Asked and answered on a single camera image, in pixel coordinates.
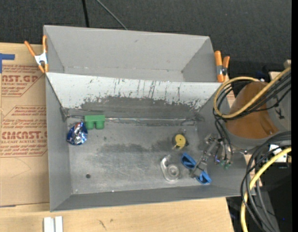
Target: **gray carpet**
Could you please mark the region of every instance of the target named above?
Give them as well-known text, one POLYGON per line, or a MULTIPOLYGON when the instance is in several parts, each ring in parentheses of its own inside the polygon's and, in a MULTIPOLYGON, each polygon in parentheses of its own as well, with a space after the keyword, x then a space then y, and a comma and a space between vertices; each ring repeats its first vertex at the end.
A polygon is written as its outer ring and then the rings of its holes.
MULTIPOLYGON (((292 0, 100 0, 129 30, 210 36, 230 77, 282 70, 291 58, 292 0)), ((92 28, 123 29, 86 0, 92 28)), ((0 42, 40 44, 44 24, 85 27, 81 0, 0 0, 0 42)))

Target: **white plastic piece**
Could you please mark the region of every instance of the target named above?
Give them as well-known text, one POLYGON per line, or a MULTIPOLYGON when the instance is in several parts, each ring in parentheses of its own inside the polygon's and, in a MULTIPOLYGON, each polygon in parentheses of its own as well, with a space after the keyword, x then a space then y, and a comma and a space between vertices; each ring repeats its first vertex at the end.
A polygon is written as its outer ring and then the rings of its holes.
POLYGON ((44 217, 43 232, 63 232, 63 217, 44 217))
MULTIPOLYGON (((270 145, 269 150, 273 150, 277 147, 279 147, 279 146, 278 145, 270 145)), ((282 151, 281 148, 278 148, 278 149, 274 150, 273 153, 274 153, 274 155, 276 155, 276 154, 280 153, 281 151, 282 151)), ((275 162, 287 162, 287 154, 279 157, 275 162)))

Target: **green plastic block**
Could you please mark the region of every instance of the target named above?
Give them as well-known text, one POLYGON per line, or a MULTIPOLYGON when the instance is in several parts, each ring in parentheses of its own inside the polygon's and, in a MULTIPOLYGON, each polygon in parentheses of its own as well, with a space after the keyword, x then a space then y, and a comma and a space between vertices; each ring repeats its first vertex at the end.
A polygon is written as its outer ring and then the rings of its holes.
POLYGON ((101 130, 105 127, 105 115, 85 115, 85 126, 88 130, 94 128, 101 130))

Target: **yellow cable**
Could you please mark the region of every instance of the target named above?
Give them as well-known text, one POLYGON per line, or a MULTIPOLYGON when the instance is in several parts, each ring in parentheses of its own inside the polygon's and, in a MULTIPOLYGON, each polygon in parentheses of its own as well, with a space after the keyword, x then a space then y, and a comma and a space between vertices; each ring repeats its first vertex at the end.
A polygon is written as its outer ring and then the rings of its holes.
POLYGON ((291 70, 291 67, 286 68, 284 71, 282 71, 281 73, 279 73, 270 83, 268 83, 257 95, 255 95, 244 107, 242 107, 241 109, 239 109, 238 111, 232 113, 232 114, 228 114, 228 115, 224 115, 222 114, 216 105, 217 102, 217 98, 219 97, 220 92, 224 89, 224 87, 226 87, 227 85, 229 85, 230 83, 233 83, 234 81, 238 81, 238 80, 251 80, 251 81, 255 81, 255 82, 259 82, 258 79, 256 78, 252 78, 252 77, 247 77, 247 76, 241 76, 241 77, 235 77, 233 79, 230 79, 229 81, 225 82, 224 84, 222 84, 219 89, 216 92, 216 95, 214 97, 213 100, 213 107, 214 110, 216 111, 216 113, 222 117, 222 118, 233 118, 239 114, 241 114, 242 112, 244 112, 248 107, 250 107, 253 103, 255 103, 265 92, 267 92, 267 90, 272 87, 280 78, 282 78, 282 76, 284 76, 287 72, 289 72, 291 70))
MULTIPOLYGON (((250 181, 250 185, 249 188, 250 190, 252 190, 254 184, 256 183, 256 181, 260 178, 260 176, 281 156, 288 154, 289 152, 292 151, 292 147, 286 148, 283 151, 281 151, 279 154, 276 154, 275 156, 273 156, 268 162, 266 162, 261 168, 260 170, 254 175, 254 177, 252 178, 252 180, 250 181)), ((247 191, 244 194, 244 200, 245 202, 248 201, 248 193, 247 191)), ((244 202, 242 201, 241 204, 241 227, 243 229, 243 232, 248 232, 247 226, 246 226, 246 221, 245 221, 245 205, 244 202)))

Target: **orange clamp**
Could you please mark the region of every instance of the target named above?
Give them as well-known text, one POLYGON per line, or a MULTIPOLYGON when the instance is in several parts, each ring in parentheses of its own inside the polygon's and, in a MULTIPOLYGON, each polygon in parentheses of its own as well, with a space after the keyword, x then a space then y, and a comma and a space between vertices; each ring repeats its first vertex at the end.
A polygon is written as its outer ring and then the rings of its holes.
POLYGON ((41 70, 42 73, 49 71, 49 64, 47 59, 47 36, 43 36, 43 53, 41 55, 36 55, 32 46, 29 44, 28 41, 24 41, 24 44, 27 46, 28 51, 31 53, 33 57, 35 57, 36 62, 38 63, 38 68, 41 70))
POLYGON ((229 65, 230 56, 224 57, 222 61, 222 54, 220 51, 214 52, 216 71, 217 71, 217 81, 219 83, 223 83, 225 81, 225 73, 223 73, 223 69, 227 69, 229 65))

